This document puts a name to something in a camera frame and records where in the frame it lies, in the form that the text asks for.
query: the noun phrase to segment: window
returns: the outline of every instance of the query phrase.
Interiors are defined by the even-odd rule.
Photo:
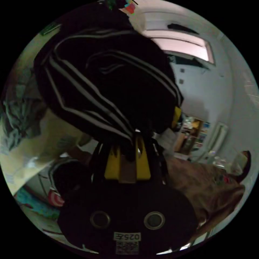
[[[143,34],[152,38],[162,50],[185,53],[214,63],[209,43],[199,37],[169,30],[146,30]]]

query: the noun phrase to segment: colorful object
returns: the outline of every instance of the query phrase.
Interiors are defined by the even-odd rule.
[[[135,5],[133,3],[126,4],[125,9],[130,13],[134,14],[134,10],[136,9]]]
[[[49,191],[49,194],[48,194],[48,200],[49,200],[49,203],[52,205],[52,206],[55,206],[55,207],[62,207],[63,204],[64,204],[64,200],[61,198],[61,196],[55,192],[54,190],[50,190]]]
[[[59,217],[60,212],[58,209],[48,206],[27,192],[24,188],[19,189],[14,198],[17,202],[24,204],[31,211],[36,212],[41,216],[53,220],[57,220]]]

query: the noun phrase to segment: printed number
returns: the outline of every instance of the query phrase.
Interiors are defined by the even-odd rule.
[[[139,240],[139,234],[119,234],[116,233],[116,240]]]

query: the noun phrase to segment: white stripe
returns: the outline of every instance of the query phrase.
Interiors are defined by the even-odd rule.
[[[100,67],[100,69],[101,70],[108,70],[108,69],[111,69],[111,68],[113,68],[114,66],[117,66],[117,65],[118,65],[118,63],[109,65],[108,67]]]
[[[135,62],[133,62],[133,61],[131,61],[131,60],[128,60],[127,58],[124,58],[124,57],[121,57],[121,56],[117,56],[116,54],[105,54],[104,56],[113,56],[113,57],[122,59],[122,60],[127,61],[128,63],[131,63],[132,65],[134,65],[134,66],[136,66],[136,67],[138,67],[138,68],[140,68],[140,69],[146,71],[147,73],[149,73],[150,75],[152,75],[155,79],[157,79],[161,84],[163,84],[163,85],[171,92],[171,94],[172,94],[174,97],[176,97],[175,92],[174,92],[171,88],[169,88],[168,85],[167,85],[163,80],[161,80],[161,78],[159,78],[158,76],[156,76],[156,75],[155,75],[154,73],[152,73],[150,70],[148,70],[148,69],[146,69],[146,68],[144,68],[144,67],[142,67],[142,66],[140,66],[140,65],[137,65]]]
[[[119,67],[124,67],[124,66],[125,66],[125,65],[123,65],[123,64],[117,65],[116,67],[111,68],[109,71],[102,71],[101,73],[103,73],[104,75],[107,75],[107,74],[109,74],[109,73],[115,71],[117,68],[119,68]]]
[[[68,112],[70,112],[70,113],[73,113],[73,114],[75,114],[75,115],[77,115],[77,116],[79,116],[79,117],[81,117],[81,118],[83,118],[83,119],[89,121],[90,123],[94,124],[95,126],[97,126],[97,127],[99,127],[99,128],[102,128],[102,129],[108,130],[108,131],[110,131],[110,132],[116,133],[116,134],[118,134],[118,135],[120,135],[120,136],[122,136],[122,137],[124,137],[124,138],[129,139],[129,140],[132,142],[131,138],[130,138],[128,135],[126,135],[126,134],[120,132],[119,130],[117,130],[117,129],[115,129],[115,128],[109,126],[109,125],[103,124],[103,123],[101,123],[101,122],[95,120],[94,118],[92,118],[92,117],[86,115],[86,114],[83,113],[83,112],[80,112],[80,111],[78,111],[78,110],[65,107],[64,104],[62,103],[62,98],[61,98],[61,96],[60,96],[60,94],[59,94],[59,92],[58,92],[58,89],[57,89],[57,87],[56,87],[56,85],[55,85],[55,83],[54,83],[54,81],[53,81],[53,78],[52,78],[52,76],[51,76],[49,70],[48,70],[47,68],[45,68],[45,70],[46,70],[48,79],[49,79],[49,81],[50,81],[50,83],[51,83],[51,85],[52,85],[52,87],[53,87],[53,90],[54,90],[54,92],[55,92],[55,94],[56,94],[56,96],[57,96],[57,99],[58,99],[58,101],[59,101],[59,104],[60,104],[60,106],[61,106],[65,111],[68,111]]]
[[[82,73],[80,73],[80,71],[78,71],[77,68],[75,68],[70,62],[68,62],[67,60],[63,60],[60,59],[58,57],[58,55],[56,54],[57,59],[60,60],[61,62],[63,62],[66,66],[68,66],[81,80],[83,80],[103,101],[105,101],[107,104],[109,104],[112,108],[115,109],[115,111],[125,120],[125,122],[127,123],[127,125],[129,126],[130,131],[134,131],[133,128],[131,127],[129,121],[127,120],[127,118],[122,114],[122,112],[116,107],[116,105],[114,103],[112,103],[110,100],[108,100],[107,98],[105,98],[99,91],[99,89],[88,79],[86,78]],[[126,129],[126,126],[122,123],[121,120],[119,120],[119,118],[117,118],[110,110],[108,110],[107,108],[105,108],[108,111],[108,114],[111,114],[111,116],[114,116],[115,118],[113,118],[117,123],[121,123],[120,125],[123,127],[123,129],[129,134],[131,135],[131,132],[128,131]]]
[[[89,94],[89,92],[87,92],[67,71],[65,71],[62,67],[60,67],[54,60],[52,57],[50,57],[49,59],[50,64],[58,71],[60,72],[65,78],[67,78],[75,87],[76,89],[84,96],[86,97],[90,102],[92,102],[94,105],[96,105],[98,108],[100,108],[101,110],[103,110],[106,114],[108,114],[114,121],[116,121],[123,129],[124,131],[129,135],[132,136],[132,133],[126,128],[126,126],[122,123],[121,120],[119,120],[119,118],[117,116],[115,116],[110,110],[108,110],[106,107],[104,107],[102,104],[100,104],[92,95]],[[72,67],[73,66],[67,62],[66,60],[63,60],[63,62],[68,66],[68,67]],[[92,84],[86,77],[84,77],[84,81],[86,83],[91,84],[92,88],[96,88],[96,86],[94,84]],[[103,97],[100,92],[97,92],[97,95],[99,95],[99,97]]]
[[[118,35],[126,35],[126,34],[137,34],[136,31],[134,30],[124,30],[124,31],[119,31],[119,32],[113,32],[105,35],[73,35],[70,37],[67,37],[60,41],[54,48],[54,51],[57,50],[60,44],[62,44],[64,41],[69,40],[69,39],[76,39],[76,38],[97,38],[97,39],[102,39],[102,38],[108,38],[112,36],[118,36]]]
[[[95,115],[96,117],[99,117],[100,119],[104,120],[104,121],[107,122],[108,124],[111,124],[111,123],[108,122],[105,118],[103,118],[99,113],[96,113],[96,112],[94,112],[94,111],[86,111],[86,110],[84,110],[84,112],[91,113],[91,114]]]
[[[167,76],[165,75],[161,70],[157,69],[156,67],[154,67],[153,65],[131,55],[131,54],[128,54],[128,53],[125,53],[125,52],[122,52],[122,51],[119,51],[119,50],[112,50],[113,52],[116,52],[116,53],[120,53],[124,56],[128,56],[129,58],[132,58],[132,59],[135,59],[136,61],[138,61],[139,63],[143,64],[143,65],[146,65],[148,68],[156,71],[159,75],[161,75],[161,77],[163,77],[164,79],[166,79],[169,84],[172,86],[172,88],[176,91],[177,93],[177,98],[178,98],[178,105],[180,107],[181,103],[181,98],[180,98],[180,92],[179,92],[179,89],[177,88],[177,86],[173,83],[173,81]],[[167,85],[167,84],[163,84],[171,93],[173,93],[172,89]]]
[[[159,82],[161,82],[161,83],[165,86],[165,88],[166,88],[168,91],[170,91],[170,93],[171,93],[175,98],[176,98],[176,94],[177,94],[177,97],[178,97],[178,106],[179,106],[179,107],[181,106],[181,97],[180,97],[179,89],[178,89],[177,86],[170,80],[170,78],[168,78],[162,71],[160,71],[159,69],[157,69],[157,68],[154,67],[153,65],[151,65],[151,64],[149,64],[149,63],[147,63],[147,62],[145,62],[145,61],[143,61],[143,60],[141,60],[141,59],[139,59],[139,58],[137,58],[137,57],[135,57],[135,56],[133,56],[133,55],[130,55],[130,54],[128,54],[128,53],[125,53],[125,52],[122,52],[122,51],[117,51],[117,50],[107,50],[107,51],[102,51],[102,52],[94,53],[92,56],[90,56],[90,57],[88,58],[87,64],[86,64],[86,68],[87,68],[87,66],[88,66],[88,63],[89,63],[90,59],[92,59],[93,57],[98,58],[99,55],[103,55],[103,56],[104,56],[105,53],[109,53],[109,52],[120,53],[120,54],[122,54],[122,55],[124,55],[124,56],[128,56],[128,57],[131,58],[131,59],[135,59],[136,61],[138,61],[138,62],[140,62],[140,63],[146,65],[148,68],[153,69],[153,70],[156,71],[158,74],[160,74],[162,77],[164,77],[165,79],[167,79],[167,81],[172,85],[172,87],[175,89],[175,91],[173,91],[173,90],[171,89],[171,87],[168,86],[168,84],[167,84],[166,82],[164,82],[164,81],[162,82],[156,75],[154,75],[152,72],[148,71],[148,70],[145,69],[144,67],[138,66],[136,63],[130,62],[128,59],[124,59],[124,58],[120,58],[119,56],[115,56],[115,57],[118,57],[118,58],[120,58],[120,59],[123,59],[123,60],[125,60],[125,61],[127,61],[127,62],[129,62],[129,63],[131,63],[131,64],[133,64],[133,65],[135,65],[135,66],[137,66],[138,68],[141,68],[142,70],[145,70],[146,72],[148,72],[149,74],[151,74],[153,77],[155,77]]]

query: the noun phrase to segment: yellow plastic part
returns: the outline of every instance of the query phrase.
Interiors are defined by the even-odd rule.
[[[176,106],[175,107],[175,114],[173,116],[172,128],[174,128],[177,125],[177,122],[179,121],[181,113],[182,113],[182,110]]]
[[[141,143],[142,153],[139,157],[138,153],[138,142]],[[136,137],[136,169],[137,169],[137,180],[149,180],[151,177],[149,164],[148,164],[148,157],[146,154],[144,140],[141,136]]]
[[[118,147],[117,154],[115,155],[113,148],[111,148],[104,177],[107,180],[119,180],[121,171],[121,150]]]

